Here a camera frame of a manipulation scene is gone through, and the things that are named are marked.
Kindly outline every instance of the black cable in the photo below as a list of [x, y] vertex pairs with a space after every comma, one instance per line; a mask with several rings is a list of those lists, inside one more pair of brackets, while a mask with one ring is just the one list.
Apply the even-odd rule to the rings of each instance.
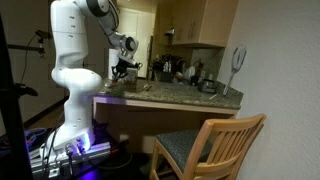
[[[35, 35], [30, 39], [27, 47], [30, 46], [32, 40], [33, 40], [36, 36], [37, 36], [37, 35], [35, 34]], [[24, 78], [24, 74], [25, 74], [26, 69], [27, 69], [27, 64], [28, 64], [27, 57], [28, 57], [28, 50], [26, 50], [26, 54], [25, 54], [25, 57], [24, 57], [24, 70], [23, 70], [23, 73], [22, 73], [22, 77], [21, 77], [21, 80], [20, 80], [20, 84], [22, 84], [22, 81], [23, 81], [23, 78]]]
[[69, 169], [70, 169], [70, 176], [71, 178], [73, 178], [74, 172], [73, 172], [72, 156], [69, 156]]
[[[56, 134], [58, 132], [58, 125], [59, 125], [59, 122], [61, 121], [62, 119], [62, 116], [63, 116], [64, 112], [61, 113], [59, 119], [56, 121], [56, 124], [55, 126], [51, 129], [46, 141], [45, 141], [45, 144], [43, 146], [43, 150], [42, 150], [42, 177], [45, 179], [45, 175], [48, 171], [48, 167], [49, 167], [49, 157], [50, 157], [50, 154], [51, 154], [51, 150], [53, 148], [53, 144], [54, 144], [54, 140], [55, 140], [55, 137], [56, 137]], [[54, 131], [54, 134], [53, 134], [53, 137], [51, 139], [51, 145], [50, 145], [50, 148], [49, 148], [49, 152], [48, 152], [48, 155], [46, 157], [44, 157], [44, 153], [45, 153], [45, 148], [47, 147], [47, 142], [48, 142], [48, 138], [50, 137], [51, 133]]]

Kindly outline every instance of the kitchen appliance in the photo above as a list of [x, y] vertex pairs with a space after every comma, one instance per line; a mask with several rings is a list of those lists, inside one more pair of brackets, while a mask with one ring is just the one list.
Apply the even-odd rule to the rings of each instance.
[[233, 57], [232, 57], [232, 64], [231, 64], [231, 76], [230, 76], [228, 84], [224, 88], [224, 91], [223, 91], [224, 96], [227, 95], [227, 92], [228, 92], [230, 83], [232, 81], [233, 75], [240, 70], [246, 54], [247, 54], [247, 49], [244, 45], [240, 45], [234, 50]]
[[216, 85], [215, 81], [212, 81], [212, 80], [209, 80], [209, 79], [203, 79], [198, 84], [198, 90], [201, 91], [201, 92], [216, 94], [217, 85]]

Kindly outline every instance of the chair seat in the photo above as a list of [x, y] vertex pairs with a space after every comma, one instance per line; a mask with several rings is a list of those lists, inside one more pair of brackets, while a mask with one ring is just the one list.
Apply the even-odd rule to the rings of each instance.
[[[156, 135], [158, 141], [168, 151], [177, 163], [181, 172], [184, 172], [191, 148], [197, 138], [199, 130], [186, 130]], [[200, 161], [205, 161], [210, 153], [212, 144], [206, 143]]]

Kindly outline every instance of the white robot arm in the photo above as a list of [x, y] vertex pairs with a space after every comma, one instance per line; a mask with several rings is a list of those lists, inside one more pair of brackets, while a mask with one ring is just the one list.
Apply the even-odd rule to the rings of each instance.
[[115, 31], [119, 24], [117, 11], [111, 0], [56, 0], [51, 4], [51, 25], [56, 48], [53, 80], [70, 92], [64, 104], [65, 121], [40, 150], [42, 158], [50, 162], [66, 154], [68, 147], [82, 153], [95, 141], [92, 128], [93, 95], [102, 88], [102, 78], [84, 69], [88, 55], [85, 17], [97, 18], [109, 42], [121, 49], [119, 63], [113, 73], [115, 80], [126, 73], [127, 67], [139, 67], [133, 60], [138, 41]]

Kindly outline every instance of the upper cabinet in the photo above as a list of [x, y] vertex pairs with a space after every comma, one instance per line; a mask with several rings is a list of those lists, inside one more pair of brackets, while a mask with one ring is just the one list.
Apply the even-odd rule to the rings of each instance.
[[157, 6], [154, 25], [154, 42], [157, 44], [170, 45], [172, 42], [165, 33], [173, 28], [173, 2], [161, 2]]
[[176, 0], [172, 44], [225, 47], [238, 0]]

